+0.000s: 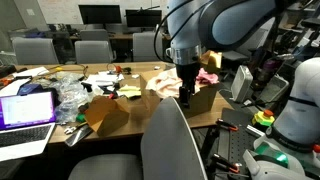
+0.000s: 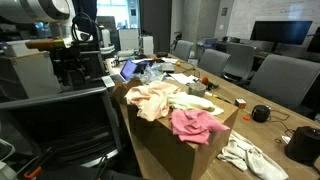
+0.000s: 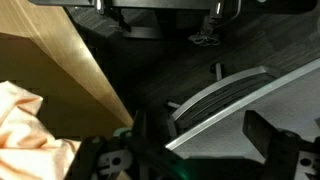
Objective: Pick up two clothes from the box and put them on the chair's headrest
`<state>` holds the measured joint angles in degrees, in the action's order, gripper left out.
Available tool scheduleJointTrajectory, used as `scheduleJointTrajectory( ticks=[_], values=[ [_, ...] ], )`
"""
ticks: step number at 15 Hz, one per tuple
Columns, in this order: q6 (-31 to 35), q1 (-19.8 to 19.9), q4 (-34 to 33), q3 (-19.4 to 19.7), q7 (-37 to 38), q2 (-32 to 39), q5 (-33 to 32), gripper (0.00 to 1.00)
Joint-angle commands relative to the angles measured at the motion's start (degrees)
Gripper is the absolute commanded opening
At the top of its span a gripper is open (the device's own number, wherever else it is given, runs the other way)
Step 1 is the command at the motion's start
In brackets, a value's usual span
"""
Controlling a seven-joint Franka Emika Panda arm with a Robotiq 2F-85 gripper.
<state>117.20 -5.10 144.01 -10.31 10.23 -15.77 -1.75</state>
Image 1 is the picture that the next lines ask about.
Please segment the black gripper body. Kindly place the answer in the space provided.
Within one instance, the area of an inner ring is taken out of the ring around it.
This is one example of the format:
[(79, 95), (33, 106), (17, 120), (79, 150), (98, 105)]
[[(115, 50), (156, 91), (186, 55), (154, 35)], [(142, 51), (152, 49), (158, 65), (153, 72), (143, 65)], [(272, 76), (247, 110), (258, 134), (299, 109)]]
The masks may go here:
[(199, 69), (199, 63), (176, 65), (177, 75), (182, 80), (182, 86), (179, 88), (180, 93), (191, 94), (195, 92), (195, 82)]

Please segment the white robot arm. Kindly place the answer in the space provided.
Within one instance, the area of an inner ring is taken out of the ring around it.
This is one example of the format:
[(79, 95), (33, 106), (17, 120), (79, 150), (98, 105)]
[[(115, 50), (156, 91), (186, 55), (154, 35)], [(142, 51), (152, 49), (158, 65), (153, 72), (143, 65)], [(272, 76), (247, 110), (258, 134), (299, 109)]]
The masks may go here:
[(201, 50), (238, 48), (282, 9), (279, 0), (168, 0), (170, 57), (182, 80), (180, 103), (195, 93)]

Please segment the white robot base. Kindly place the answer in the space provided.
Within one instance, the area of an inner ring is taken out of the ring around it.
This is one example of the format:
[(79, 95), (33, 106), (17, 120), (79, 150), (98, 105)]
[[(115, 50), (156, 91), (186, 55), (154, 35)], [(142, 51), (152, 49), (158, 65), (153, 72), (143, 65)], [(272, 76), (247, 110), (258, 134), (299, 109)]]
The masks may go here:
[(252, 180), (319, 180), (320, 58), (302, 62), (288, 101), (243, 160)]

